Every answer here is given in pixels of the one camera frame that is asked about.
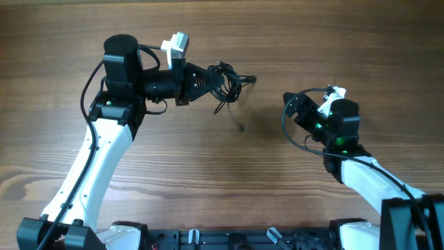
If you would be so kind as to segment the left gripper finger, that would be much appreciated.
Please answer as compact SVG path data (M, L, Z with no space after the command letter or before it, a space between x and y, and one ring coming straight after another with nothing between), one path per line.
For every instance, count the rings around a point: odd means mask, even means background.
M192 65L192 77L195 85L221 85L225 81L222 74L197 65Z
M212 83L207 85L193 84L189 91L189 101L195 101L203 95L221 87L221 83Z

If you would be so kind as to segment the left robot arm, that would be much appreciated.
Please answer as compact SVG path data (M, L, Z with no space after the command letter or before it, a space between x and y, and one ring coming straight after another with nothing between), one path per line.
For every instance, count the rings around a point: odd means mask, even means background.
M145 224L117 222L98 232L101 204L114 171L148 114L147 101L173 99L179 106L223 85L214 67L185 60L189 37L176 33L163 41L168 67L145 69L141 53L155 48L119 34L104 42L99 67L105 70L90 107L81 111L85 139L58 193L37 219L24 218L17 229L20 249L156 249Z

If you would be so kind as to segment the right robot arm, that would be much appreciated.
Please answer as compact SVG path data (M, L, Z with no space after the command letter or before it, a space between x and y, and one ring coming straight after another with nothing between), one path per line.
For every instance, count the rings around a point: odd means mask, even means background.
M308 91L283 95L283 117L323 145L313 150L323 157L327 172L357 192L380 215L379 226L365 219L330 222L333 249L442 249L443 195L426 194L385 170L359 143L359 106L328 87L324 104Z

